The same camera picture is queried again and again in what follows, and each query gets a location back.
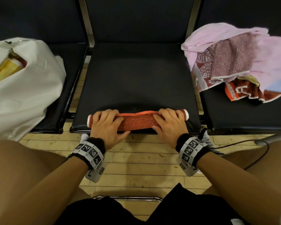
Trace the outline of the person's left hand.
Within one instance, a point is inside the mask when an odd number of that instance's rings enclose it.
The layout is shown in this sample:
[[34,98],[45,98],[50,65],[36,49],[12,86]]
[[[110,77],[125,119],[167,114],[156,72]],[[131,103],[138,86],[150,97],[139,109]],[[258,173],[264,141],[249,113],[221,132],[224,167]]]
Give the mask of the person's left hand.
[[93,117],[90,137],[99,138],[104,141],[106,151],[112,149],[119,142],[116,142],[117,129],[123,117],[114,117],[119,114],[117,109],[107,109],[96,112]]

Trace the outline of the maroon speckled towel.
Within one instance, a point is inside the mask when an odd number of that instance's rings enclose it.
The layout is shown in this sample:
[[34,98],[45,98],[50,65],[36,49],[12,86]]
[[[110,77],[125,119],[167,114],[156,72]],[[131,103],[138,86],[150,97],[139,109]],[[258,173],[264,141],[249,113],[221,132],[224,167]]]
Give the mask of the maroon speckled towel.
[[256,56],[256,37],[245,33],[211,45],[208,48],[213,55],[211,79],[230,82],[249,73]]

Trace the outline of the person's right hand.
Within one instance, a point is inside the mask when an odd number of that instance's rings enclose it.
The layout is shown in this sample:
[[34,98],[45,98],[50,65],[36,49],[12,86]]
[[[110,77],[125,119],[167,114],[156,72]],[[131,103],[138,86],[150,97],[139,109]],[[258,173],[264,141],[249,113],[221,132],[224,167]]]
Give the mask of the person's right hand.
[[188,133],[188,129],[184,119],[184,113],[181,110],[173,109],[160,109],[159,113],[165,118],[163,120],[159,115],[154,115],[155,120],[161,126],[167,128],[166,138],[161,140],[166,143],[170,148],[175,149],[178,138],[185,133]]

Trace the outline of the pink towel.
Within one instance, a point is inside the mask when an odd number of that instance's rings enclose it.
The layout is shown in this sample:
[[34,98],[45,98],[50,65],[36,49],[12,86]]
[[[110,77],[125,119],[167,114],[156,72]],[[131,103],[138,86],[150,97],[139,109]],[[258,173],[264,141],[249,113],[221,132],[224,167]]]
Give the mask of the pink towel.
[[270,36],[267,28],[237,28],[228,23],[210,23],[200,27],[181,45],[190,70],[194,67],[198,53],[204,52],[219,41],[245,33],[257,35],[256,56],[250,72],[237,78],[248,79],[258,84],[264,92],[267,87],[281,79],[281,37]]

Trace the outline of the light blue cloth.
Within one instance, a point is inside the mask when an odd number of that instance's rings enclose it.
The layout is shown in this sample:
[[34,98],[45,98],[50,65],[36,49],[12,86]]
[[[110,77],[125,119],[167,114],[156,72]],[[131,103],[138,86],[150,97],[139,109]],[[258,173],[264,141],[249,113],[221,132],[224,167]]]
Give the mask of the light blue cloth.
[[281,93],[281,79],[266,88],[267,91]]

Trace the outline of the person's right forearm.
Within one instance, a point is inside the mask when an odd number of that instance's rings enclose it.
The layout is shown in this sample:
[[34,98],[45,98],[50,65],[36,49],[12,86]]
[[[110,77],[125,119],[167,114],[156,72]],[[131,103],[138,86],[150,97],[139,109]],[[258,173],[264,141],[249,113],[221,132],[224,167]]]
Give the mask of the person's right forearm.
[[281,225],[281,194],[272,187],[212,152],[198,160],[197,168],[251,225]]

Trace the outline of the red white leaf-patterned towel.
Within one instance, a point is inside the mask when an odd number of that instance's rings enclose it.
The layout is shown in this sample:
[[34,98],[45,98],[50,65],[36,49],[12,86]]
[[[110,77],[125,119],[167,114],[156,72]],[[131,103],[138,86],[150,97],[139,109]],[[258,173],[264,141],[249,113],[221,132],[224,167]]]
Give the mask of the red white leaf-patterned towel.
[[219,84],[224,83],[226,68],[221,67],[217,57],[207,48],[198,53],[192,69],[192,75],[198,92],[203,92]]

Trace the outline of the chrome chair frame bar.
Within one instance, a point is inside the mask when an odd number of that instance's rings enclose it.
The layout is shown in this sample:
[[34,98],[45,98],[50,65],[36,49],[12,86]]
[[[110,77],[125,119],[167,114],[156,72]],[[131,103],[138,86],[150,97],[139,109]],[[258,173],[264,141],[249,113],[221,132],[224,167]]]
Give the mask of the chrome chair frame bar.
[[122,201],[148,201],[148,202],[162,202],[163,199],[160,197],[136,197],[136,196],[109,196],[114,200]]

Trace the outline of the wrist marker band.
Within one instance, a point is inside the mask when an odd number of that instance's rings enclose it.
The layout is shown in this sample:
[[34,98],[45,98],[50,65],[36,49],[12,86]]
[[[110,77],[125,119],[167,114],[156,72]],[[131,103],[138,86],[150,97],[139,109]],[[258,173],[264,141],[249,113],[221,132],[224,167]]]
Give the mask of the wrist marker band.
[[205,142],[195,136],[191,137],[189,133],[178,138],[175,149],[179,154],[176,162],[188,177],[198,172],[198,160],[211,152]]
[[68,155],[67,159],[77,157],[84,161],[89,169],[85,178],[97,183],[107,167],[104,155],[105,146],[103,140],[89,138],[86,141],[81,141]]

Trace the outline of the grey metal tube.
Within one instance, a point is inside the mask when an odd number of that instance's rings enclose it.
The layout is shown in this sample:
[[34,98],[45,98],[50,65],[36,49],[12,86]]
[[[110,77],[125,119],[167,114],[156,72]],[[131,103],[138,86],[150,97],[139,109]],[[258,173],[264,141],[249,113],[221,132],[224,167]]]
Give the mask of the grey metal tube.
[[281,141],[281,134],[274,134],[272,136],[268,136],[259,140],[255,140],[255,144],[258,146],[266,146],[267,144]]

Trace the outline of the person's white right shoe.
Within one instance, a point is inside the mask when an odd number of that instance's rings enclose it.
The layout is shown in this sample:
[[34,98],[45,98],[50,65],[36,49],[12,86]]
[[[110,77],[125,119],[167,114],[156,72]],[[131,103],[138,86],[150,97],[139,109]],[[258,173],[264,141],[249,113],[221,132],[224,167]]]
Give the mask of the person's white right shoe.
[[198,138],[200,140],[202,140],[204,143],[207,144],[207,147],[216,155],[218,156],[224,156],[225,154],[218,151],[217,149],[215,149],[215,145],[214,143],[211,141],[210,136],[208,134],[208,129],[207,128],[203,128],[200,132],[200,134],[198,135]]

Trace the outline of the orange brown patterned towel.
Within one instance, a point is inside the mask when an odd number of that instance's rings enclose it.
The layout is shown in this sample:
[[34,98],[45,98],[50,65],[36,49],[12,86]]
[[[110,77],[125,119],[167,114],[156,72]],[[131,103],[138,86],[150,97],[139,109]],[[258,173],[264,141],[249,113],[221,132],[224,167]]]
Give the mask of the orange brown patterned towel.
[[243,98],[256,99],[262,103],[269,103],[281,97],[281,92],[265,90],[262,92],[258,84],[248,79],[236,78],[225,83],[225,94],[231,102]]

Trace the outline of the person's left forearm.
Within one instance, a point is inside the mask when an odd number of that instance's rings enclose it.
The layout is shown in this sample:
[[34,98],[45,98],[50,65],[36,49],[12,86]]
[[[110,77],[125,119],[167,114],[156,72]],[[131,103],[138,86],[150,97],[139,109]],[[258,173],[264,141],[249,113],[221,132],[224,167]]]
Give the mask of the person's left forearm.
[[53,225],[70,203],[88,171],[71,157],[47,175],[0,216],[0,225]]

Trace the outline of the black shorts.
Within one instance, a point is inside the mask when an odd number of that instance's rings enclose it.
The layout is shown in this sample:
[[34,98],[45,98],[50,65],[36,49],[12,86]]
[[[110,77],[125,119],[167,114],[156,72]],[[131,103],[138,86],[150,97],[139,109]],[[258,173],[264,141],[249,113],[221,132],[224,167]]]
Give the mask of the black shorts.
[[250,225],[223,198],[195,194],[177,184],[147,221],[111,197],[84,199],[66,207],[54,225]]

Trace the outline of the right wrist marker band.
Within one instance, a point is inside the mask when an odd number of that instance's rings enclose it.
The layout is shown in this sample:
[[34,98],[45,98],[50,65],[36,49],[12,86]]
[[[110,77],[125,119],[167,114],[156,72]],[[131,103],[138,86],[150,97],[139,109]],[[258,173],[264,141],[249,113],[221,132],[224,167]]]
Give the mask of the right wrist marker band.
[[198,160],[211,152],[205,142],[195,136],[191,137],[189,133],[178,138],[175,149],[179,154],[176,162],[188,177],[198,172]]

